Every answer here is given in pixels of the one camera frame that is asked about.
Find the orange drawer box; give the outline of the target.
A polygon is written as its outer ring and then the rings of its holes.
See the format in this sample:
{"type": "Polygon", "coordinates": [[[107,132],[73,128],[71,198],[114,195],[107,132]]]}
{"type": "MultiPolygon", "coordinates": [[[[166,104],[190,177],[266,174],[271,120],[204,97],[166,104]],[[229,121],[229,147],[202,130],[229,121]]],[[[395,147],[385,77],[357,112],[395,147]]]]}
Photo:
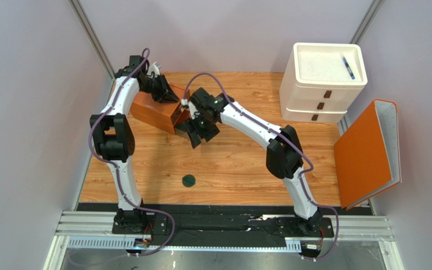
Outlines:
{"type": "Polygon", "coordinates": [[[181,109],[181,103],[159,103],[149,93],[139,91],[130,107],[131,115],[146,124],[170,134],[176,134],[176,127],[190,118],[190,112],[181,109]]]}

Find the green round compact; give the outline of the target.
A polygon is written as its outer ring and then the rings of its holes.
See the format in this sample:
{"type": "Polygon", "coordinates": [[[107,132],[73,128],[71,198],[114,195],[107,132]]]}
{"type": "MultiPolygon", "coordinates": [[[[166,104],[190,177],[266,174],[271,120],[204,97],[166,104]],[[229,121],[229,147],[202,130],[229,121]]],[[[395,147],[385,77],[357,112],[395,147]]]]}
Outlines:
{"type": "Polygon", "coordinates": [[[195,183],[196,183],[196,178],[191,174],[187,174],[182,177],[182,184],[185,187],[192,187],[195,185],[195,183]]]}

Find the clear bottom drawer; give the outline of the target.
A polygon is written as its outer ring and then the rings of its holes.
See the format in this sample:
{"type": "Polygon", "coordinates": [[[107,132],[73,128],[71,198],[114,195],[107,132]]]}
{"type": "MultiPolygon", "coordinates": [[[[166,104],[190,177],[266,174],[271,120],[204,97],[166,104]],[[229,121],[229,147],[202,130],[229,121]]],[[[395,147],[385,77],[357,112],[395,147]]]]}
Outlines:
{"type": "Polygon", "coordinates": [[[185,125],[183,123],[176,124],[174,129],[175,129],[175,134],[177,136],[182,137],[185,140],[189,140],[188,133],[187,133],[185,125]]]}

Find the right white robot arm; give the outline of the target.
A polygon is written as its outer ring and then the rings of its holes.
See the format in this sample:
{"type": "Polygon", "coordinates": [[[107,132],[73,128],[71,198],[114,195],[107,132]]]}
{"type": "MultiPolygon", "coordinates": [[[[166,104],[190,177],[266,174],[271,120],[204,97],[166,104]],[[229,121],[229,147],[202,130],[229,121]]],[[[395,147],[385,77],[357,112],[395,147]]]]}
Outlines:
{"type": "Polygon", "coordinates": [[[193,148],[202,140],[209,142],[219,134],[219,123],[242,132],[265,150],[266,168],[283,181],[304,234],[320,225],[322,214],[309,190],[303,172],[302,147],[292,126],[282,128],[271,124],[247,111],[230,96],[222,93],[214,97],[203,88],[190,98],[182,98],[181,104],[190,112],[190,118],[183,125],[193,148]]]}

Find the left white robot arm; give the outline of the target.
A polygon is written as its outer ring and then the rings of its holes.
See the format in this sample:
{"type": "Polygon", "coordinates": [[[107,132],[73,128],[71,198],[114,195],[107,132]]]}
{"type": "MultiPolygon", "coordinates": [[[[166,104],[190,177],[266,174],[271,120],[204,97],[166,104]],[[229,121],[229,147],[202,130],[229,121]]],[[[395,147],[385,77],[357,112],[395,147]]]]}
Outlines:
{"type": "Polygon", "coordinates": [[[100,114],[92,115],[89,146],[92,154],[108,165],[118,190],[118,210],[114,218],[118,228],[141,231],[147,227],[146,211],[137,190],[132,169],[136,143],[127,115],[139,92],[148,93],[160,104],[179,101],[158,62],[133,55],[129,64],[115,74],[115,89],[100,114]]]}

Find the white three-drawer cabinet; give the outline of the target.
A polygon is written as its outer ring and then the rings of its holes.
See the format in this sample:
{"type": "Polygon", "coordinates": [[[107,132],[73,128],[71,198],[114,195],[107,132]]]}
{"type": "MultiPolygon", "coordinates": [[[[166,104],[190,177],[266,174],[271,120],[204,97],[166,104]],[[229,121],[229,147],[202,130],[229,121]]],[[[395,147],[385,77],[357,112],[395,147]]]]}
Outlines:
{"type": "Polygon", "coordinates": [[[304,43],[293,45],[280,85],[280,108],[287,121],[338,123],[368,82],[360,46],[304,43]],[[355,75],[352,80],[341,59],[355,75]]]}

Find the blue pen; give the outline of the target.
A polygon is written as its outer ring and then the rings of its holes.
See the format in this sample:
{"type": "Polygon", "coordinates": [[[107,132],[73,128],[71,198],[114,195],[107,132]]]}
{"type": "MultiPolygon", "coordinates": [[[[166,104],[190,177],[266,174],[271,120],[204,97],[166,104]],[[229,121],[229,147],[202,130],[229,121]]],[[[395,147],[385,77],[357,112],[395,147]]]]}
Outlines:
{"type": "Polygon", "coordinates": [[[355,80],[356,77],[355,77],[355,75],[354,75],[354,73],[352,71],[352,68],[350,67],[349,62],[347,61],[346,57],[344,55],[342,55],[341,59],[342,59],[344,65],[345,65],[345,67],[346,67],[346,69],[347,69],[347,71],[348,71],[349,76],[351,77],[351,79],[355,80]]]}

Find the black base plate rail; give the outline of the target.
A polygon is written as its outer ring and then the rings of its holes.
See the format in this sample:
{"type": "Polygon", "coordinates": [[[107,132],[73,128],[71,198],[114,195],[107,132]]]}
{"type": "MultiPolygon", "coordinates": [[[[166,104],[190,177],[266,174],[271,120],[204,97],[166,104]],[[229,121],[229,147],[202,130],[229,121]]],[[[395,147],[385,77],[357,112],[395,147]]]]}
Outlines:
{"type": "Polygon", "coordinates": [[[330,218],[312,224],[294,215],[252,214],[172,214],[175,233],[182,232],[257,232],[263,236],[333,238],[334,228],[330,218]]]}

